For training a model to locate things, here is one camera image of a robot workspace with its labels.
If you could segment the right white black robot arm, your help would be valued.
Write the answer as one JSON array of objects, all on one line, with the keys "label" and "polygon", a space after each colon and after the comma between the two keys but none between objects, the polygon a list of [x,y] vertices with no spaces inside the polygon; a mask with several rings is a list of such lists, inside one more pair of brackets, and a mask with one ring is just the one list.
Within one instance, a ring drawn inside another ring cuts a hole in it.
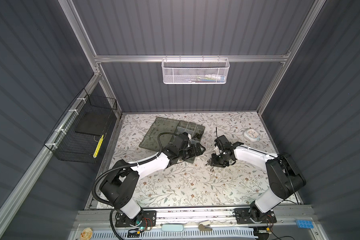
[{"label": "right white black robot arm", "polygon": [[269,188],[251,203],[250,214],[253,218],[267,215],[275,206],[307,184],[305,177],[289,154],[272,156],[241,142],[231,143],[224,135],[215,139],[215,151],[211,159],[213,167],[225,168],[242,161],[267,173]]}]

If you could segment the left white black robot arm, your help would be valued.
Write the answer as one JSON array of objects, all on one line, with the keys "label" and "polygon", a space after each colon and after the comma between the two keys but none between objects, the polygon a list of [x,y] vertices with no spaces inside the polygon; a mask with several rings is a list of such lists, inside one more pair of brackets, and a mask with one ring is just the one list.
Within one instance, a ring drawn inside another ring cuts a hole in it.
[{"label": "left white black robot arm", "polygon": [[193,144],[186,132],[161,133],[157,140],[159,151],[156,154],[132,163],[117,161],[110,170],[97,177],[92,187],[95,200],[124,214],[134,226],[144,217],[143,209],[133,198],[138,182],[152,173],[201,156],[206,150],[200,143]]}]

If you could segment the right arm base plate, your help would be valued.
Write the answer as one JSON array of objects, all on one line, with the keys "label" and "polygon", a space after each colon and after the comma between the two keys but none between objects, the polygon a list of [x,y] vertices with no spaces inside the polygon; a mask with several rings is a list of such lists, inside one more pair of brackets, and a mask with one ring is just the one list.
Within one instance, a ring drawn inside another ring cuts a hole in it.
[{"label": "right arm base plate", "polygon": [[256,208],[236,208],[233,216],[238,224],[275,224],[276,215],[272,210],[262,213]]}]

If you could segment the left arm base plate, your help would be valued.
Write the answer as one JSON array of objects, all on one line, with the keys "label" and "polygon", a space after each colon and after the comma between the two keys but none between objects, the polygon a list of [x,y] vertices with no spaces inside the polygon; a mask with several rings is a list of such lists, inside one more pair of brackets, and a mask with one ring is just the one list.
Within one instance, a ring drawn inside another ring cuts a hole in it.
[{"label": "left arm base plate", "polygon": [[115,216],[115,227],[154,227],[156,225],[157,211],[141,210],[136,217],[130,219],[126,214],[117,213]]}]

